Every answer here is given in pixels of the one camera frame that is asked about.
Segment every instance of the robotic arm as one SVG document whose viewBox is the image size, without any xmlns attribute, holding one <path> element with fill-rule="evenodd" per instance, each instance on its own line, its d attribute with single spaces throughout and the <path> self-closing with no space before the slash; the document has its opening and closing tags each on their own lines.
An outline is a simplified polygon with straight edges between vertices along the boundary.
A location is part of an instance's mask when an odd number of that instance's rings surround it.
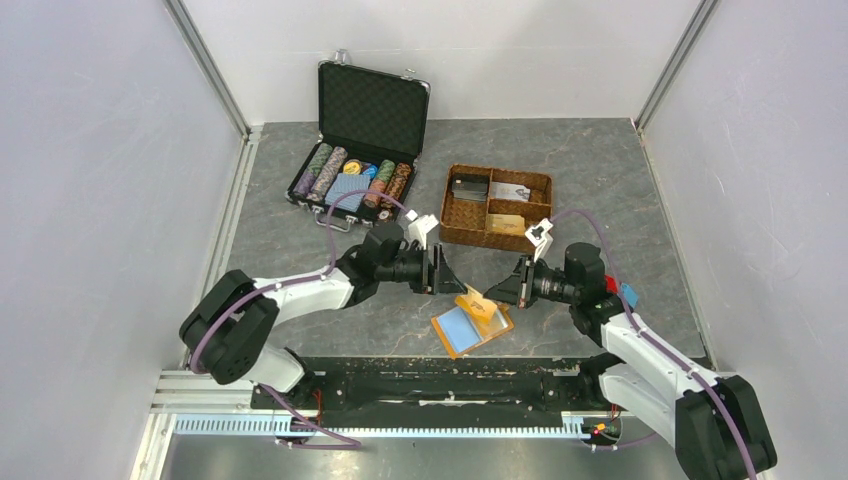
<svg viewBox="0 0 848 480">
<path fill-rule="evenodd" d="M 257 289 L 268 290 L 236 310 L 238 321 L 226 319 L 199 359 L 221 385 L 246 376 L 287 393 L 303 378 L 305 368 L 291 350 L 266 345 L 275 326 L 308 313 L 358 305 L 377 293 L 380 282 L 408 283 L 414 293 L 428 295 L 466 292 L 448 267 L 441 245 L 432 247 L 432 257 L 426 248 L 426 231 L 434 220 L 425 216 L 413 222 L 411 242 L 397 223 L 374 227 L 361 244 L 345 252 L 328 275 L 315 271 L 250 279 L 241 270 L 227 272 L 183 322 L 180 338 L 192 355 L 197 354 L 201 339 L 238 299 Z"/>
<path fill-rule="evenodd" d="M 742 454 L 728 425 L 716 414 L 710 392 L 692 376 L 697 372 L 730 412 L 756 471 L 777 463 L 751 385 L 738 375 L 720 378 L 697 365 L 662 340 L 638 314 L 632 314 L 635 322 L 631 322 L 621 299 L 610 290 L 598 247 L 569 245 L 562 270 L 548 267 L 538 259 L 539 252 L 535 260 L 522 256 L 513 273 L 485 296 L 518 308 L 529 308 L 539 298 L 569 304 L 577 329 L 608 352 L 580 366 L 579 377 L 590 398 L 620 405 L 645 422 L 675 449 L 689 478 L 748 478 Z M 685 362 L 688 371 L 670 357 Z"/>
</svg>

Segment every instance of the metal latch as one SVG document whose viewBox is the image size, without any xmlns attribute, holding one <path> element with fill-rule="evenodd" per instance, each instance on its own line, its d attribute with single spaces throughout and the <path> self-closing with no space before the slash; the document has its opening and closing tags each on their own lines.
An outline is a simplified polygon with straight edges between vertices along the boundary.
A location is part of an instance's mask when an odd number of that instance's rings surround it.
<svg viewBox="0 0 848 480">
<path fill-rule="evenodd" d="M 340 48 L 336 50 L 335 56 L 333 56 L 333 61 L 338 63 L 339 65 L 351 65 L 352 62 L 350 60 L 350 53 L 344 48 Z"/>
</svg>

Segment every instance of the wicker tray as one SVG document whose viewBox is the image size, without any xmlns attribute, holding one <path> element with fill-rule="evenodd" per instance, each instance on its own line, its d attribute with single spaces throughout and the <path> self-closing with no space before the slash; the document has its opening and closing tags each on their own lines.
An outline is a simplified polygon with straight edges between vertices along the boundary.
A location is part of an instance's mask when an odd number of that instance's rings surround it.
<svg viewBox="0 0 848 480">
<path fill-rule="evenodd" d="M 518 202 L 488 197 L 483 203 L 456 199 L 451 192 L 451 177 L 457 173 L 485 175 L 491 182 L 524 185 L 530 188 L 530 201 Z M 486 215 L 489 213 L 521 215 L 529 226 L 551 216 L 553 200 L 553 180 L 544 173 L 457 164 L 448 171 L 445 197 L 442 201 L 439 238 L 447 243 L 533 253 L 535 247 L 524 235 L 486 230 Z"/>
</svg>

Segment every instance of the table surface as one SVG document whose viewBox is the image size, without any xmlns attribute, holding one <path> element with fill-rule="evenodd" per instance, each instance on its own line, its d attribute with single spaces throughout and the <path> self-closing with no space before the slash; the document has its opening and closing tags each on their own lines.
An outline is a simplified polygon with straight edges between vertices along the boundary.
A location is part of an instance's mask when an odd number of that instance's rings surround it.
<svg viewBox="0 0 848 480">
<path fill-rule="evenodd" d="M 317 140 L 314 123 L 268 124 L 249 180 L 229 268 L 251 277 L 283 277 L 325 265 L 325 230 L 289 203 L 286 189 Z M 550 174 L 554 212 L 587 209 L 606 228 L 623 281 L 640 295 L 638 311 L 657 333 L 690 357 L 705 355 L 687 287 L 639 138 L 627 119 L 436 120 L 427 124 L 424 153 L 406 204 L 438 216 L 445 177 L 456 163 Z M 431 239 L 438 231 L 431 232 Z M 581 218 L 557 223 L 546 255 L 562 265 L 565 247 L 599 244 Z M 364 227 L 336 233 L 340 252 L 362 241 Z M 478 290 L 506 278 L 518 253 L 445 244 L 448 265 Z M 430 320 L 454 306 L 452 296 L 424 296 L 382 284 L 355 308 L 290 320 L 270 337 L 306 356 L 446 356 Z M 515 329 L 475 356 L 578 357 L 601 350 L 572 325 L 567 306 L 540 300 L 511 309 Z"/>
</svg>

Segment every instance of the black base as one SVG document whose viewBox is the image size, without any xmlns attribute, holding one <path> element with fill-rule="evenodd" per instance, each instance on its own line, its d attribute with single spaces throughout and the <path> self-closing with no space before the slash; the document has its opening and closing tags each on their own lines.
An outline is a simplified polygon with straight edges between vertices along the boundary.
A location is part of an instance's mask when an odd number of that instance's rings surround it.
<svg viewBox="0 0 848 480">
<path fill-rule="evenodd" d="M 322 424 L 327 427 L 558 427 L 563 411 L 610 409 L 586 394 L 577 377 L 581 360 L 304 357 L 315 375 L 302 385 L 321 391 Z M 711 367 L 707 359 L 697 361 Z M 448 398 L 487 403 L 419 403 Z M 291 400 L 299 409 L 318 408 L 311 394 Z M 253 394 L 251 408 L 279 406 L 263 391 Z"/>
</svg>

